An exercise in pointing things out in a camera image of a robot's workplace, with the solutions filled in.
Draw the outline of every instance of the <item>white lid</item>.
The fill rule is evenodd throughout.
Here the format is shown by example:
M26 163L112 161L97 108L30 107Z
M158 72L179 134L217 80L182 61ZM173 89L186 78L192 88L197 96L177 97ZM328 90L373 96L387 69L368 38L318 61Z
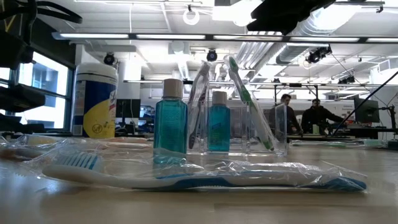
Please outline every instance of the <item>white lid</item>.
M213 92L213 104L214 105L226 105L226 92L214 91Z
M163 97L182 98L182 81L175 78L163 80Z
M107 77L118 79L118 73L112 66L102 63L81 63L76 68L76 74L92 73L96 75L104 75Z

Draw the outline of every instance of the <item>wooden table surface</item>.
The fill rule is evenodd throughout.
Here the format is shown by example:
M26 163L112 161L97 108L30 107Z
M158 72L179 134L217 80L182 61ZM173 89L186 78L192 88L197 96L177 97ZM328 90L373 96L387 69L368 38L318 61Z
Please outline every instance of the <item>wooden table surface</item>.
M361 172L369 190L138 192L21 177L0 161L0 223L398 223L398 152L292 147L288 160Z

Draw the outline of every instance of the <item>computer monitor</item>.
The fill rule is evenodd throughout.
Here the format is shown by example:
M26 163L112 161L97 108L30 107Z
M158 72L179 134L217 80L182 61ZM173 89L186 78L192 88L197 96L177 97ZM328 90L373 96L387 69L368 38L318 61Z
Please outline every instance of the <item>computer monitor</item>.
M141 108L141 100L116 100L116 117L117 118L139 118Z
M357 108L364 99L355 98L354 107ZM355 111L355 121L360 123L380 122L379 103L375 100L366 101L360 108Z

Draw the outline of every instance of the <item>disinfecting wipes canister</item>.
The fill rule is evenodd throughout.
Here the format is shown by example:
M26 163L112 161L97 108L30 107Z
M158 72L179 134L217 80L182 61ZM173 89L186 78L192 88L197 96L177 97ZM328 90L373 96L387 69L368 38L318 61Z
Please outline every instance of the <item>disinfecting wipes canister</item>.
M72 134L96 139L113 138L116 115L115 68L83 63L76 69Z

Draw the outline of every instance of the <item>white bottle cap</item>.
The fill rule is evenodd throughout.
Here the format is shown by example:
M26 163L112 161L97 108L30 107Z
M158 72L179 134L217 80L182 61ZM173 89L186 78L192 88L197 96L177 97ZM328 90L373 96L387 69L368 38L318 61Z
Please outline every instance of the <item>white bottle cap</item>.
M213 104L214 105L226 105L226 92L214 91L213 92Z
M182 98L182 81L175 78L163 80L163 97Z

